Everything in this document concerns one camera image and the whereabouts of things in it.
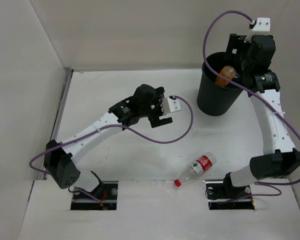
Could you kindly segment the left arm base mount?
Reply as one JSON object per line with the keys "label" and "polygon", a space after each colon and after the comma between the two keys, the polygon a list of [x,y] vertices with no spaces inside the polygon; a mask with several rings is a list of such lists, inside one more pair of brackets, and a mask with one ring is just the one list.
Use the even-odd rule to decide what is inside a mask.
{"label": "left arm base mount", "polygon": [[69,187],[72,194],[70,210],[72,211],[115,211],[117,209],[118,181],[104,181],[100,192],[93,195],[96,200],[83,192]]}

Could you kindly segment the orange juice bottle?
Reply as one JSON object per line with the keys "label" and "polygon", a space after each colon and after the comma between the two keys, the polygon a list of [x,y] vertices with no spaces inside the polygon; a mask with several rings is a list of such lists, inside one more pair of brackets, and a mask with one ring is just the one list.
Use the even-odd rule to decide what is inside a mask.
{"label": "orange juice bottle", "polygon": [[234,67],[226,65],[219,72],[220,76],[216,77],[215,83],[220,87],[226,87],[229,84],[227,80],[232,80],[236,76],[236,74],[237,72]]}

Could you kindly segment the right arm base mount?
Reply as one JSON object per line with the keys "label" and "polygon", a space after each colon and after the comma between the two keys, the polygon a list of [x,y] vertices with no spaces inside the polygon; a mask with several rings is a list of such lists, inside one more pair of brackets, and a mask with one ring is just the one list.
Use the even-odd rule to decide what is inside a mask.
{"label": "right arm base mount", "polygon": [[223,180],[207,180],[205,196],[209,210],[254,210],[249,185],[226,189]]}

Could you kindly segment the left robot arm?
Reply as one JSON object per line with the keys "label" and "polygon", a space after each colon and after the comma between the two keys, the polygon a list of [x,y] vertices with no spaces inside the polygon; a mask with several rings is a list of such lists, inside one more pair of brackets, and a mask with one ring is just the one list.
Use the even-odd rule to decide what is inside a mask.
{"label": "left robot arm", "polygon": [[85,190],[90,199],[102,195],[100,178],[94,172],[83,173],[77,168],[79,161],[93,148],[109,137],[123,132],[142,118],[147,118],[152,128],[172,123],[164,118],[162,103],[164,87],[153,88],[142,84],[134,94],[112,107],[96,122],[65,142],[51,140],[46,144],[43,166],[60,189],[71,186]]}

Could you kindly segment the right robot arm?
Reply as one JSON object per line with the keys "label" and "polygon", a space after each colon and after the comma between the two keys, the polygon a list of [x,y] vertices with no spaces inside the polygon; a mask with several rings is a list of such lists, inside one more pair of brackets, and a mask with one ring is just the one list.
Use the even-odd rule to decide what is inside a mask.
{"label": "right robot arm", "polygon": [[240,66],[239,84],[247,88],[263,139],[263,155],[252,157],[249,164],[225,175],[219,198],[247,197],[250,184],[268,178],[284,178],[300,166],[300,151],[288,133],[280,101],[280,84],[270,70],[276,50],[273,36],[229,36],[224,59]]}

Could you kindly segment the red label water bottle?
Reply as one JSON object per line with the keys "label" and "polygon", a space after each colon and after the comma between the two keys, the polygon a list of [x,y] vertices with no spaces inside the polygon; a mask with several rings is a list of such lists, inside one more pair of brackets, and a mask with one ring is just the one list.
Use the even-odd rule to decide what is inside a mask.
{"label": "red label water bottle", "polygon": [[217,162],[216,156],[212,152],[206,152],[198,159],[191,161],[174,180],[177,188],[185,187],[195,182],[200,176],[208,171]]}

